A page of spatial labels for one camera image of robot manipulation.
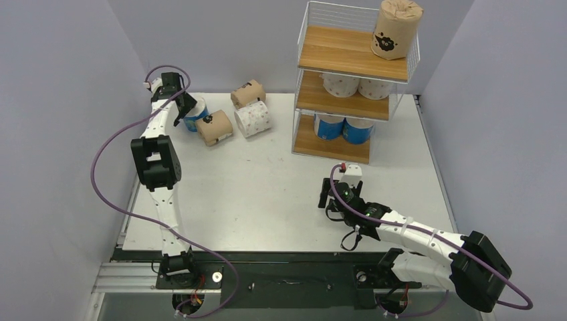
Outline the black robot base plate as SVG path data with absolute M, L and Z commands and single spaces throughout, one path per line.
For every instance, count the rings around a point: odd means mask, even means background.
M 420 288 L 402 282 L 386 263 L 385 252 L 233 252 L 218 258 L 196 252 L 189 268 L 172 260 L 153 268 L 156 288 L 173 290 L 184 313 L 203 312 L 213 294 L 224 308 L 374 309 L 379 303 L 403 306 L 403 292 Z

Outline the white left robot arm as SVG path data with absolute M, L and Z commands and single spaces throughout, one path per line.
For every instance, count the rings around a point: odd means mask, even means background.
M 191 245 L 178 235 L 184 231 L 175 187 L 182 177 L 181 163 L 170 136 L 166 135 L 166 122 L 171 109 L 183 116 L 196 101 L 183 89 L 183 77 L 176 72 L 165 72 L 146 87 L 151 91 L 151 112 L 146 129 L 140 138 L 130 143 L 139 181 L 144 185 L 155 205 L 160 227 L 161 253 L 158 275 L 164 281 L 184 288 L 199 282 L 199 268 L 195 263 Z

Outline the blue paper roll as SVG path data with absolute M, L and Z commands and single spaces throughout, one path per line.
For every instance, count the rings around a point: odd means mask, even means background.
M 360 118 L 345 118 L 342 136 L 350 144 L 363 144 L 372 134 L 375 122 Z
M 345 117 L 327 114 L 316 114 L 314 133 L 322 140 L 334 140 L 342 135 Z
M 195 107 L 183 118 L 183 122 L 190 132 L 196 132 L 196 121 L 209 115 L 206 100 L 198 96 Z

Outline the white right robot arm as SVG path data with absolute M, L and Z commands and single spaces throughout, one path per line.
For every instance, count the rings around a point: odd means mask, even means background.
M 370 237 L 393 243 L 378 263 L 378 279 L 387 286 L 416 282 L 451 292 L 470 307 L 491 312 L 512 270 L 484 234 L 434 229 L 386 205 L 366 202 L 347 183 L 326 178 L 318 207 L 340 214 L 356 241 Z

